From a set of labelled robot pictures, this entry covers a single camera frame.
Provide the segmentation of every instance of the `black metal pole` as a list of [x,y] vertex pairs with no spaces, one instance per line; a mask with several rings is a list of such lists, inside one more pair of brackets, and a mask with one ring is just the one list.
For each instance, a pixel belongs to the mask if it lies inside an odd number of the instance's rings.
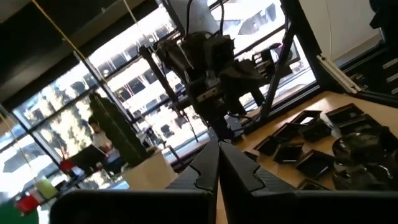
[[173,89],[170,87],[169,82],[167,81],[167,79],[165,77],[166,74],[163,74],[160,71],[156,62],[152,58],[152,55],[151,55],[149,49],[147,47],[142,46],[139,48],[139,53],[148,62],[150,69],[152,69],[152,71],[156,75],[157,79],[160,81],[160,84],[162,85],[162,87],[164,88],[164,90],[166,91],[166,93],[168,94],[170,99],[172,100],[172,102],[173,103],[178,102],[177,95],[174,93]]
[[283,38],[282,41],[283,46],[282,50],[280,51],[279,60],[275,68],[275,74],[271,77],[271,82],[269,84],[266,101],[262,106],[261,110],[262,118],[268,116],[268,114],[271,112],[272,102],[274,101],[275,93],[276,90],[278,89],[279,81],[283,74],[282,68],[283,66],[285,66],[289,58],[290,48],[292,47],[293,44],[293,38],[294,38],[294,27],[290,25],[290,27],[288,27],[288,29],[286,30],[285,37]]

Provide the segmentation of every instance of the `black tray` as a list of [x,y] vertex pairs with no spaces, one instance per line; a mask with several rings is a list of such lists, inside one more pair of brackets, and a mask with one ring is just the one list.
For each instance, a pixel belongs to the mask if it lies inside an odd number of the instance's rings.
[[297,189],[299,189],[299,190],[330,190],[330,189],[327,189],[326,187],[324,187],[312,180],[308,180],[308,179],[303,180],[303,182],[301,182],[298,185]]
[[273,137],[278,138],[283,142],[288,142],[299,135],[299,129],[304,127],[304,124],[285,123],[276,132],[272,134]]
[[312,124],[300,128],[298,133],[304,138],[304,140],[316,142],[322,138],[330,136],[331,128],[325,124],[322,119],[318,119]]
[[296,165],[296,169],[307,177],[318,180],[333,167],[334,160],[333,156],[312,149]]
[[252,159],[254,162],[257,162],[257,155],[254,155],[253,153],[244,151],[243,154],[245,154],[248,158]]
[[279,145],[277,152],[275,153],[274,161],[279,164],[296,163],[303,153],[303,145],[304,143],[285,143]]
[[351,119],[357,118],[362,114],[364,113],[361,111],[361,109],[355,106],[355,104],[350,103],[331,112],[327,112],[326,116],[335,126],[337,126],[341,123],[345,123]]
[[297,115],[290,123],[309,125],[319,119],[322,111],[304,110]]
[[358,116],[337,126],[341,134],[359,133],[377,127],[381,127],[381,125],[368,114]]
[[280,144],[280,140],[278,140],[274,136],[268,136],[264,140],[260,142],[257,146],[254,147],[254,150],[259,151],[260,153],[263,153],[267,156],[272,156],[275,152],[276,149],[278,148]]

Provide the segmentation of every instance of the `glass window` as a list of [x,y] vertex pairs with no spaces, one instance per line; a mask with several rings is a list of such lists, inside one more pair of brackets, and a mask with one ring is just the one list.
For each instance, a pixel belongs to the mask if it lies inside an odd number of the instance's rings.
[[14,137],[18,138],[25,134],[25,129],[23,129],[11,115],[5,119],[6,121],[0,122],[0,150],[13,142]]
[[56,170],[57,165],[30,135],[22,138],[0,153],[0,203],[31,187],[35,177],[46,177]]
[[73,156],[91,144],[91,128],[87,123],[91,116],[89,104],[86,97],[40,127],[39,133],[60,156],[63,153]]
[[[121,100],[125,109],[129,110],[136,118],[139,113],[144,113],[158,102],[161,102],[162,97],[164,99],[163,95],[166,95],[160,81],[158,79],[155,80],[154,75],[154,78],[151,78],[146,76],[146,74],[151,74],[152,76],[152,70],[146,60],[141,58],[128,65],[120,74],[108,82],[108,86]],[[181,83],[181,80],[174,72],[169,72],[166,75],[166,79],[171,87]],[[102,89],[99,89],[98,93],[104,95]]]
[[139,80],[138,78],[133,78],[131,81],[129,81],[128,85],[131,88],[133,94],[138,94],[145,89],[145,85],[142,84],[141,80]]
[[144,73],[145,79],[148,81],[149,84],[152,84],[157,81],[156,75],[152,71],[146,71]]
[[[255,46],[250,51],[240,55],[237,59],[252,59],[252,56],[256,53],[263,51],[274,43],[282,43],[282,39],[285,35],[285,30],[282,30],[269,39],[261,42],[259,45]],[[272,57],[276,62],[280,54],[282,46],[271,51]],[[292,73],[286,73],[279,82],[278,90],[275,95],[274,103],[283,100],[290,96],[291,94],[299,91],[301,88],[315,81],[315,76],[309,69],[308,60],[305,58],[303,49],[300,46],[300,42],[297,38],[294,39],[294,44],[290,50],[289,60],[287,65],[290,67]],[[264,85],[260,87],[263,94],[268,91],[269,85]],[[246,94],[240,98],[243,105],[249,106],[253,104],[253,98],[251,94]]]
[[[224,34],[234,39],[235,53],[285,23],[279,0],[230,0],[224,3],[224,11]],[[221,8],[211,14],[220,23]]]
[[95,84],[89,71],[79,63],[66,74],[17,107],[31,125],[41,122]]
[[[192,107],[185,109],[185,112],[197,136],[207,131],[207,127]],[[176,112],[167,106],[161,106],[156,113],[148,114],[138,126],[140,129],[151,127],[158,137],[173,148],[177,148],[195,137],[187,120],[178,117]],[[167,154],[169,150],[164,149],[163,153]]]
[[98,71],[107,76],[138,54],[141,46],[150,46],[175,29],[169,14],[159,7],[148,16],[104,44],[88,58]]

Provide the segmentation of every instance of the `person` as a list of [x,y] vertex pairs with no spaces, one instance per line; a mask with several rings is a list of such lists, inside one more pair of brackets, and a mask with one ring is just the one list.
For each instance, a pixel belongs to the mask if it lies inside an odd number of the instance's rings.
[[112,152],[114,149],[112,142],[106,137],[105,132],[101,129],[98,121],[93,116],[90,116],[88,118],[88,124],[94,131],[92,144],[98,149],[101,149],[104,153],[109,154]]
[[105,132],[93,116],[88,118],[88,124],[94,131],[92,144],[107,155],[106,161],[103,162],[105,170],[114,174],[120,173],[126,161],[120,156],[119,151],[113,147],[112,141],[106,137]]

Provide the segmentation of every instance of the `wooden tabletop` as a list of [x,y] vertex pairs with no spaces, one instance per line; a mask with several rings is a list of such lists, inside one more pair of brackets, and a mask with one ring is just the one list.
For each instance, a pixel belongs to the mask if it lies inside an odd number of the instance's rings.
[[[269,124],[258,129],[256,132],[246,136],[244,141],[237,144],[237,146],[242,151],[253,149],[262,140],[264,140],[266,137],[274,133],[283,124],[294,119],[303,110],[323,111],[321,114],[321,118],[325,121],[328,121],[327,117],[325,116],[326,112],[335,110],[341,106],[350,103],[354,103],[359,109],[369,114],[378,123],[390,127],[391,132],[395,136],[398,136],[398,119],[394,119],[394,116],[396,117],[396,114],[398,114],[398,109],[326,91],[317,95],[313,99],[303,103],[302,105],[296,107],[295,109],[289,111],[285,115],[273,120]],[[333,155],[331,146],[339,136],[336,133],[332,133],[332,135],[333,137],[330,136],[321,139],[320,141],[313,144],[306,142],[303,147],[304,153],[307,153],[311,149],[315,149]],[[257,162],[269,172],[275,174],[280,179],[288,182],[289,184],[295,187],[297,187],[299,183],[301,183],[304,179],[306,179],[306,177],[303,174],[301,174],[298,170],[296,170],[294,166],[288,164],[279,165],[278,163],[274,162],[273,156],[260,155]],[[316,182],[329,189],[335,188],[330,175],[326,175]],[[222,194],[220,192],[220,189],[218,195],[219,196],[217,203],[217,223],[224,224],[227,223],[227,221],[226,221],[225,210],[222,202]]]

